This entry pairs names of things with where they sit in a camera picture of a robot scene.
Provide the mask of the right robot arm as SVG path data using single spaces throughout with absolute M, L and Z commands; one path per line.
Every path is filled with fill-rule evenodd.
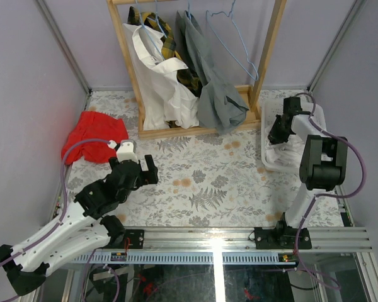
M 299 166 L 301 186 L 291 205 L 277 221 L 268 239 L 281 248 L 304 242 L 308 236 L 306 222 L 319 194 L 332 191 L 343 183 L 348 146 L 343 138 L 331 138 L 313 120 L 314 110 L 302 108 L 301 98 L 283 100 L 283 113 L 276 115 L 268 140 L 272 145 L 287 143 L 297 135 L 304 142 Z

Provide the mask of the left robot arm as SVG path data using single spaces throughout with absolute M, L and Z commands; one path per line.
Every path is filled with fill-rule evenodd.
M 85 186 L 60 216 L 19 244 L 0 246 L 0 263 L 17 296 L 33 292 L 79 255 L 125 245 L 126 229 L 113 211 L 132 191 L 158 183 L 152 156 L 144 158 L 147 170 L 138 160 L 112 157 L 111 172 Z

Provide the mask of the white plastic basket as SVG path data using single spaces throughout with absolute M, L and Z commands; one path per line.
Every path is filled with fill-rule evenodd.
M 280 167 L 273 164 L 269 164 L 265 159 L 265 128 L 274 124 L 276 115 L 283 113 L 283 100 L 268 100 L 265 101 L 261 110 L 261 160 L 265 165 L 265 168 L 269 171 L 284 172 L 289 174 L 298 174 L 299 169 L 292 167 Z

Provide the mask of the blue wire hanger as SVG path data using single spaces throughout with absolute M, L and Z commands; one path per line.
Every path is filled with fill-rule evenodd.
M 231 58 L 238 64 L 238 66 L 249 76 L 250 79 L 257 81 L 260 78 L 258 68 L 256 67 L 255 63 L 250 59 L 248 48 L 244 42 L 244 38 L 241 34 L 241 31 L 236 23 L 235 20 L 235 7 L 236 7 L 236 0 L 231 1 L 231 5 L 229 10 L 220 10 L 220 11 L 211 11 L 206 10 L 205 12 L 205 20 L 206 24 L 209 26 L 210 30 L 216 37 L 217 41 L 223 46 L 225 51 L 231 56 Z M 232 35 L 237 36 L 237 44 L 236 46 L 242 50 L 243 58 L 239 58 L 237 54 L 237 50 L 234 51 L 234 45 L 229 45 L 226 41 L 218 34 L 215 26 L 212 24 L 212 18 L 215 16 L 223 16 L 229 20 L 230 24 L 232 25 L 233 32 Z

